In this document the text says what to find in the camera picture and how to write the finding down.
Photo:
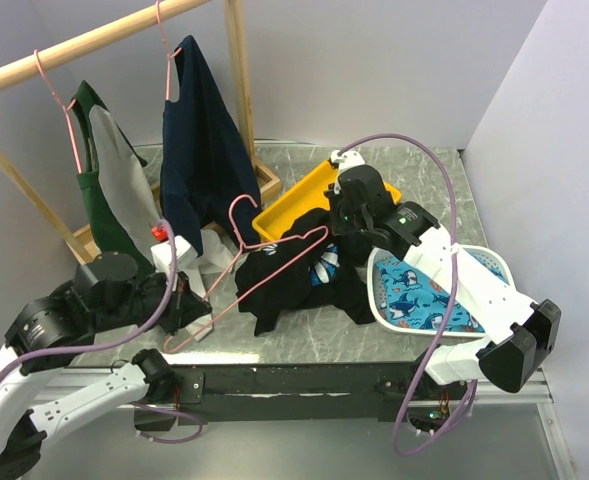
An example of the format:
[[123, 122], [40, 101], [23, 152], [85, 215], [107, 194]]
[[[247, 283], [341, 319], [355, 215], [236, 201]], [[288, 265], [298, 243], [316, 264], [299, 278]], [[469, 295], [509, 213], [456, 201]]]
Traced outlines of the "black t shirt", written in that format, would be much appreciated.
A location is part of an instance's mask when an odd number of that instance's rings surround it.
[[235, 274], [238, 309], [256, 318], [256, 337], [276, 328], [284, 311], [326, 305], [344, 311], [357, 325], [367, 325], [374, 316], [367, 304], [366, 283], [358, 269], [363, 267], [372, 243], [359, 234], [323, 238], [321, 232], [304, 235], [329, 225], [329, 212], [308, 211], [284, 233], [293, 239], [255, 250]]

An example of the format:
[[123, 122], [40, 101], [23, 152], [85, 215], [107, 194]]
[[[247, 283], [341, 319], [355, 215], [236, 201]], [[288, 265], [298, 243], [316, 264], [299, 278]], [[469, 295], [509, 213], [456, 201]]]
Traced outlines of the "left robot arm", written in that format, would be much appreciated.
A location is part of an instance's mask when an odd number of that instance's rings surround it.
[[19, 479], [55, 441], [122, 406], [163, 414], [181, 376], [156, 349], [143, 349], [110, 375], [39, 406], [39, 393], [76, 356], [96, 350], [104, 331], [145, 324], [174, 333], [209, 314], [210, 304], [179, 274], [144, 279], [130, 256], [109, 252], [80, 265], [72, 280], [27, 304], [0, 349], [0, 479]]

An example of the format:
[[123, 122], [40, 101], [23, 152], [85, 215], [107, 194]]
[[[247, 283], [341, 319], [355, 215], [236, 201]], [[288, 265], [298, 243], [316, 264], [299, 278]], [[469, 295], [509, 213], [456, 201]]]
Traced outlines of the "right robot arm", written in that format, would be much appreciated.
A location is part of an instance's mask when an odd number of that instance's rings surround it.
[[457, 345], [434, 340], [411, 376], [419, 396], [431, 399], [447, 384], [478, 379], [517, 393], [552, 353], [560, 307], [501, 281], [419, 204], [395, 202], [374, 167], [341, 170], [325, 195], [334, 234], [359, 234], [426, 274], [448, 295], [448, 312], [460, 305], [485, 331]]

